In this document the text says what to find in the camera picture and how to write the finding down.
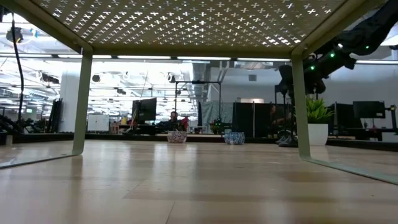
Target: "perforated table top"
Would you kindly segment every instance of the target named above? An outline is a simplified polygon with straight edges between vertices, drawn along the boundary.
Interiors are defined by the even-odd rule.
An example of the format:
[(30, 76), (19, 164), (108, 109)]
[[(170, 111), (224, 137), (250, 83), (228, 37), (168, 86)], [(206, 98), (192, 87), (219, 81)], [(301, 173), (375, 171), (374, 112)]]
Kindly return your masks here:
[(94, 49), (140, 49), (153, 52), (290, 52), (346, 2), (26, 1), (39, 6)]

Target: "pillar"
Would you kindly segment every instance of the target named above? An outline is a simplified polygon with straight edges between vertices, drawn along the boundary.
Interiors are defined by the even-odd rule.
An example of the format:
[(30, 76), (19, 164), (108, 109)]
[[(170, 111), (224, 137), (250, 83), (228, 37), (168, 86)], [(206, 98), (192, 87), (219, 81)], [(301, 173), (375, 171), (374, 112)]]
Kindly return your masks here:
[(393, 60), (398, 60), (398, 50), (391, 50)]
[(310, 159), (310, 140), (308, 137), (307, 103), (305, 101), (305, 84), (303, 61), (301, 55), (292, 55), (294, 100), (297, 122), (298, 151), (301, 158)]
[(75, 134), (73, 137), (72, 154), (79, 155), (83, 152), (86, 137), (87, 104), (90, 92), (91, 64), (93, 63), (93, 53), (83, 51), (81, 59), (81, 69), (79, 85), (77, 91), (77, 107), (75, 119)]
[(65, 63), (60, 90), (62, 112), (59, 132), (75, 132), (75, 122), (73, 121), (76, 120), (80, 69), (81, 65), (78, 63)]

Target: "computer monitor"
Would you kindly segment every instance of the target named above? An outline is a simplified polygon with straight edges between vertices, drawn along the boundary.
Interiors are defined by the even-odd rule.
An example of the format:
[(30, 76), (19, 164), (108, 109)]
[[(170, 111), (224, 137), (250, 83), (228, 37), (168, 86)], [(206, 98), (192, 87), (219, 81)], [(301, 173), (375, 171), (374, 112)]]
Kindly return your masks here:
[(355, 118), (386, 118), (384, 101), (354, 101)]
[(363, 128), (361, 119), (354, 116), (354, 106), (344, 103), (336, 103), (336, 118), (339, 131), (346, 128)]
[(154, 121), (156, 120), (156, 98), (147, 100), (134, 100), (132, 102), (132, 114), (139, 111), (139, 121)]

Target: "fluorescent light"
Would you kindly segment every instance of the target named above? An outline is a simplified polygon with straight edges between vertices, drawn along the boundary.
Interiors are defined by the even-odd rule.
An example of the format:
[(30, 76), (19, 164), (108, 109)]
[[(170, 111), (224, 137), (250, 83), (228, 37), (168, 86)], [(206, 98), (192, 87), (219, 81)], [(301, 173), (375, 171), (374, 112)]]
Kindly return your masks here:
[(19, 109), (19, 106), (3, 106), (3, 107), (5, 107), (7, 109)]
[(49, 54), (19, 54), (19, 57), (21, 58), (52, 58), (51, 55)]
[(177, 57), (179, 60), (231, 60), (230, 57)]
[[(12, 53), (2, 53), (0, 57), (16, 57)], [(20, 58), (52, 58), (50, 54), (19, 54)]]
[(357, 60), (358, 65), (398, 65), (394, 60)]
[(81, 55), (58, 55), (60, 58), (81, 58)]
[(120, 59), (160, 59), (160, 60), (171, 59), (170, 56), (126, 56), (126, 55), (118, 56), (118, 58), (120, 58)]
[(37, 101), (30, 101), (29, 103), (37, 104), (37, 105), (42, 105), (43, 102), (37, 102)]
[(245, 62), (290, 62), (290, 59), (282, 58), (238, 58), (237, 60)]
[(112, 56), (110, 56), (110, 55), (93, 55), (93, 58), (108, 59), (108, 58), (112, 58)]

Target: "light stand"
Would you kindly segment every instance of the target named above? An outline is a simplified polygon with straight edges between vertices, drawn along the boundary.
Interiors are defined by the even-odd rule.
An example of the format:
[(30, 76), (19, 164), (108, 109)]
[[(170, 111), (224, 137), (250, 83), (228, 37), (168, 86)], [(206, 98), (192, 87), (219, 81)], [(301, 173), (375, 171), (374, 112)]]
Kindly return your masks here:
[(175, 82), (175, 103), (174, 103), (174, 111), (177, 112), (177, 87), (179, 83), (191, 83), (193, 85), (205, 85), (205, 84), (218, 84), (218, 121), (221, 122), (222, 125), (222, 119), (221, 119), (221, 82), (210, 82), (210, 81), (200, 81), (200, 80), (194, 80), (194, 81), (173, 81)]
[(299, 143), (297, 141), (297, 138), (294, 136), (294, 95), (290, 94), (293, 93), (293, 91), (289, 90), (289, 96), (292, 99), (292, 115), (290, 119), (290, 135), (287, 137), (287, 139), (281, 143), (279, 143), (279, 147), (299, 147)]

